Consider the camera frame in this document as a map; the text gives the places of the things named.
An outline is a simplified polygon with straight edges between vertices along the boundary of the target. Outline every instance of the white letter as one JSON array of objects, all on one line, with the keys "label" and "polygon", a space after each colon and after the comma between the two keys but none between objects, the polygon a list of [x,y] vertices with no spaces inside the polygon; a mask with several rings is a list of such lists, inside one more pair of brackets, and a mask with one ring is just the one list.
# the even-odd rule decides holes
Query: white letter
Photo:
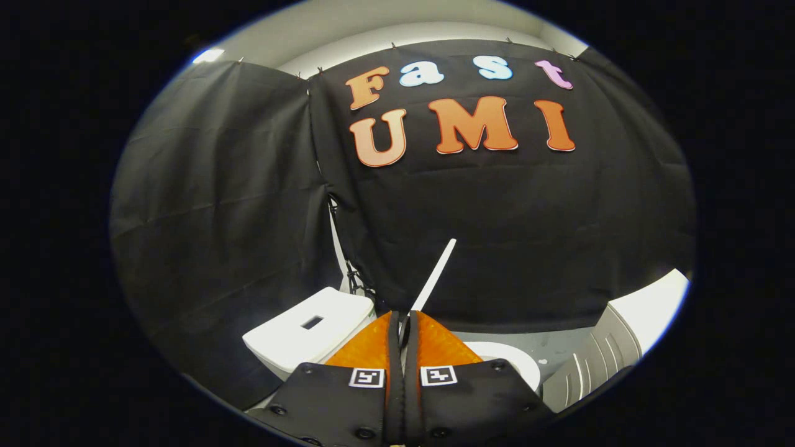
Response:
[{"label": "white letter", "polygon": [[506,80],[514,75],[505,59],[499,56],[477,56],[472,62],[481,68],[478,73],[488,80]]},{"label": "white letter", "polygon": [[401,68],[401,73],[406,73],[400,78],[400,85],[404,87],[416,87],[420,84],[438,84],[444,79],[444,75],[439,73],[439,68],[433,62],[423,60],[414,62]]}]

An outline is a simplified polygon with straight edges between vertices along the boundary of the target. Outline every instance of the floor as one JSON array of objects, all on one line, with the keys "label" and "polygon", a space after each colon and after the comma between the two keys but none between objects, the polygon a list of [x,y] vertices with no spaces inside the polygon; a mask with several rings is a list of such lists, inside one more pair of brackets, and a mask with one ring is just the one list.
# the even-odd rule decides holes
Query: floor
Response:
[{"label": "floor", "polygon": [[492,341],[503,343],[527,352],[538,363],[541,383],[558,370],[572,353],[580,347],[592,328],[568,331],[535,332],[530,334],[485,334],[454,332],[461,341]]}]

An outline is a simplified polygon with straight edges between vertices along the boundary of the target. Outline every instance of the screw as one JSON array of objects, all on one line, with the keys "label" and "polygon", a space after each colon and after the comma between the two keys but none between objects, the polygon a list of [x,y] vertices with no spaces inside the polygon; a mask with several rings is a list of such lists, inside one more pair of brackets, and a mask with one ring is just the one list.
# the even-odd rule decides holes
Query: screw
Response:
[{"label": "screw", "polygon": [[367,428],[360,428],[356,430],[356,437],[359,439],[372,439],[375,437],[375,432]]},{"label": "screw", "polygon": [[285,414],[287,414],[287,410],[280,407],[279,405],[272,405],[270,407],[270,410],[273,411],[275,414],[278,414],[279,416],[284,416]]}]

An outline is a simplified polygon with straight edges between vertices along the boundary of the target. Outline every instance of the white wall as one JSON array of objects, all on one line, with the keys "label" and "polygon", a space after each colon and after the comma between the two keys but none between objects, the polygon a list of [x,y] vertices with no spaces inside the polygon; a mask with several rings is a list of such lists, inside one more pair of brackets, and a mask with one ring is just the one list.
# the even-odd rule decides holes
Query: white wall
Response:
[{"label": "white wall", "polygon": [[543,24],[527,11],[495,0],[308,0],[254,21],[215,46],[226,50],[220,60],[245,57],[276,68],[345,37],[429,21],[496,26],[536,37]]},{"label": "white wall", "polygon": [[505,41],[506,38],[517,44],[552,49],[549,44],[538,37],[496,26],[450,21],[406,23],[345,37],[302,54],[279,66],[278,69],[294,75],[300,72],[301,77],[306,79],[317,74],[318,67],[323,69],[330,68],[355,57],[389,49],[392,48],[392,43],[400,46],[450,39]]},{"label": "white wall", "polygon": [[574,37],[568,32],[558,28],[557,26],[545,21],[541,27],[541,32],[538,36],[550,44],[555,51],[562,52],[563,54],[570,54],[572,56],[579,56],[588,44],[582,42],[580,39]]}]

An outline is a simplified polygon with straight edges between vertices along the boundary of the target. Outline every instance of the black fabric backdrop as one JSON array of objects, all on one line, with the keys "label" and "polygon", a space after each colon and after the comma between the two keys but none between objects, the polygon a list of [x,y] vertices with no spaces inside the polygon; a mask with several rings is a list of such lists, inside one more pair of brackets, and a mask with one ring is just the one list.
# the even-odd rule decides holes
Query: black fabric backdrop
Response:
[{"label": "black fabric backdrop", "polygon": [[[513,77],[488,80],[474,56],[500,56]],[[695,205],[684,158],[650,101],[598,53],[574,61],[496,41],[435,41],[349,60],[310,78],[312,136],[339,203],[345,255],[378,292],[379,312],[406,311],[450,238],[458,239],[425,310],[450,329],[532,332],[594,324],[612,298],[693,266]],[[403,87],[400,70],[429,60],[445,78]],[[562,70],[556,86],[536,61]],[[345,84],[386,66],[380,98],[350,110]],[[457,100],[473,113],[486,95],[507,101],[516,150],[439,154],[428,109]],[[560,103],[576,149],[550,150],[538,99]],[[402,108],[407,147],[392,165],[359,161],[348,127]]]},{"label": "black fabric backdrop", "polygon": [[114,181],[111,242],[142,329],[238,408],[281,384],[241,336],[342,280],[307,88],[252,64],[190,66],[141,118]]}]

